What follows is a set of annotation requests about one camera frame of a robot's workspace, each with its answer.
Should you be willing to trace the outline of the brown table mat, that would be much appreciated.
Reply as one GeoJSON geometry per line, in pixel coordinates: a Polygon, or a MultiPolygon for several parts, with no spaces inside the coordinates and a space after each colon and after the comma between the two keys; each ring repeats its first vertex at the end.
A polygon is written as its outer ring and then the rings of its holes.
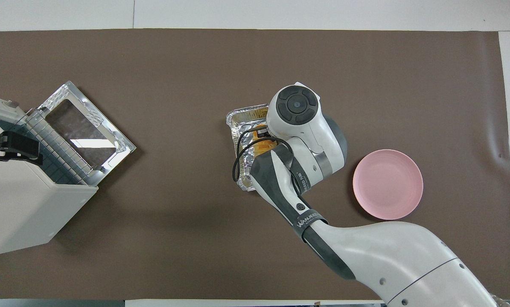
{"type": "Polygon", "coordinates": [[[330,270],[231,179],[226,114],[295,82],[348,141],[304,195],[338,227],[368,225],[358,162],[419,166],[405,221],[440,237],[510,299],[510,151],[497,32],[115,29],[0,32],[0,97],[29,110],[72,81],[133,143],[44,245],[0,255],[0,298],[376,299],[330,270]]]}

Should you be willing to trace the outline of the pink round plate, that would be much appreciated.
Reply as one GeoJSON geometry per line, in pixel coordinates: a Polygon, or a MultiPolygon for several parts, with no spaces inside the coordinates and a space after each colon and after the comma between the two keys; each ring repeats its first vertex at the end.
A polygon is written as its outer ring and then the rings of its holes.
{"type": "Polygon", "coordinates": [[[424,193],[424,179],[415,161],[389,148],[373,151],[359,161],[352,186],[363,210],[386,221],[409,215],[424,193]]]}

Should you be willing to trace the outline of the yellow sliced bread loaf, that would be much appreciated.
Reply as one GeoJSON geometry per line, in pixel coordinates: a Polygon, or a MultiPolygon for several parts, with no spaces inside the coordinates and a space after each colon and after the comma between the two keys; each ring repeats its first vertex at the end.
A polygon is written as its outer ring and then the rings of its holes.
{"type": "Polygon", "coordinates": [[[252,146],[248,146],[251,142],[258,141],[260,139],[255,139],[255,130],[257,127],[267,127],[266,125],[256,125],[253,128],[250,128],[249,130],[244,131],[240,137],[239,142],[237,144],[237,152],[240,152],[240,146],[243,148],[253,148],[253,155],[258,156],[261,155],[267,151],[270,151],[274,147],[278,145],[278,142],[276,140],[264,140],[257,142],[256,144],[252,146]]]}

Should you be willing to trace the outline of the aluminium foil tray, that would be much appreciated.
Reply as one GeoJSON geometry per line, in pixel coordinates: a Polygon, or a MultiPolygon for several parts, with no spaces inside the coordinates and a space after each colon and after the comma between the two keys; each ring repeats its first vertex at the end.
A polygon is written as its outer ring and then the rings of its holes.
{"type": "MultiPolygon", "coordinates": [[[[233,138],[233,149],[236,156],[238,156],[239,153],[237,152],[237,144],[239,142],[240,135],[244,131],[253,128],[256,125],[266,125],[267,111],[268,104],[261,104],[250,107],[242,107],[227,114],[226,124],[231,130],[231,136],[233,138]]],[[[250,168],[255,157],[256,156],[253,155],[253,148],[251,147],[247,149],[247,151],[242,155],[237,165],[237,170],[239,170],[239,178],[237,179],[236,183],[243,191],[255,190],[255,187],[253,187],[251,183],[250,177],[250,168]]]]}

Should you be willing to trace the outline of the glass oven door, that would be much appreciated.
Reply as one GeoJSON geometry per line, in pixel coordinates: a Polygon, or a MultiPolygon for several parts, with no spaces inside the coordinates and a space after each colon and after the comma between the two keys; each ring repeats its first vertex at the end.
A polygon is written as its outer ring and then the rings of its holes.
{"type": "Polygon", "coordinates": [[[84,157],[97,166],[100,183],[136,146],[72,82],[60,86],[37,109],[47,109],[45,119],[84,157]]]}

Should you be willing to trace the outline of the cream toaster oven body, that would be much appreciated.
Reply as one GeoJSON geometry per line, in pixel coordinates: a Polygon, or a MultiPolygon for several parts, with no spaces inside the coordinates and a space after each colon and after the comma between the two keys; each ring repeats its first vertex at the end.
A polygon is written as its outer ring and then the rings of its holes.
{"type": "MultiPolygon", "coordinates": [[[[0,133],[28,136],[25,115],[0,99],[0,133]]],[[[0,162],[0,254],[48,243],[97,192],[98,185],[54,183],[41,166],[0,162]]]]}

